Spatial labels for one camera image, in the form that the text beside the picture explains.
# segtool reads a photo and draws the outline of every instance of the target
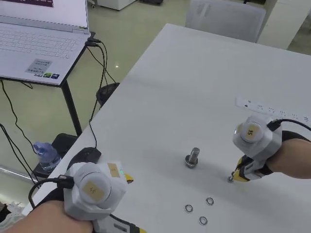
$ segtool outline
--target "washer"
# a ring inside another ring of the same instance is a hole
[[[199,223],[202,225],[202,226],[206,226],[207,225],[207,218],[202,216],[199,218]]]
[[[214,199],[213,198],[206,198],[206,204],[212,206],[214,204]]]
[[[185,211],[186,213],[190,214],[193,212],[193,207],[192,205],[185,205]]]

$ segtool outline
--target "floor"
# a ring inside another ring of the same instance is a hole
[[[189,0],[166,0],[161,7],[134,2],[120,12],[101,7],[90,8],[90,28],[106,44],[108,70],[113,78],[118,82],[123,80],[166,23],[184,25],[188,6]],[[306,30],[298,33],[290,50],[311,54],[308,35]],[[100,58],[100,52],[93,50]],[[101,72],[102,68],[85,52],[69,77],[82,128],[90,117]],[[34,85],[31,90],[20,83],[5,81],[4,84],[19,116],[18,123],[32,142],[52,142],[59,133],[75,134],[61,89]],[[37,157],[14,126],[14,116],[1,91],[0,106],[1,123],[21,148],[30,166],[35,167]],[[23,171],[2,134],[0,164]],[[30,188],[29,183],[0,174],[0,201],[26,204]]]

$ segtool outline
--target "black table leg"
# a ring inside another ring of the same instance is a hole
[[[80,136],[82,134],[82,129],[81,129],[78,114],[77,114],[76,108],[74,106],[74,102],[72,99],[72,95],[71,95],[70,88],[69,88],[67,80],[62,85],[62,91],[63,91],[64,97],[66,100],[66,104],[67,104],[67,107],[68,107],[68,110],[69,110],[69,113],[71,116],[71,120],[72,120],[73,125],[74,125],[74,129],[76,130],[77,136]]]

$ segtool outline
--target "plastic bottle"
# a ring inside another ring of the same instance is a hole
[[[34,149],[38,155],[39,163],[43,170],[51,173],[61,161],[61,157],[50,143],[34,143]]]

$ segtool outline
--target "power strip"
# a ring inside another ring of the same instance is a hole
[[[243,99],[241,97],[236,97],[235,105],[243,109],[251,110],[253,112],[257,112],[257,113],[261,113],[265,115],[270,115],[275,118],[293,119],[293,120],[297,120],[305,124],[310,124],[311,117],[309,116],[292,113],[289,111],[285,111],[283,109],[277,109],[275,107],[271,107],[268,104],[256,103],[249,99]]]

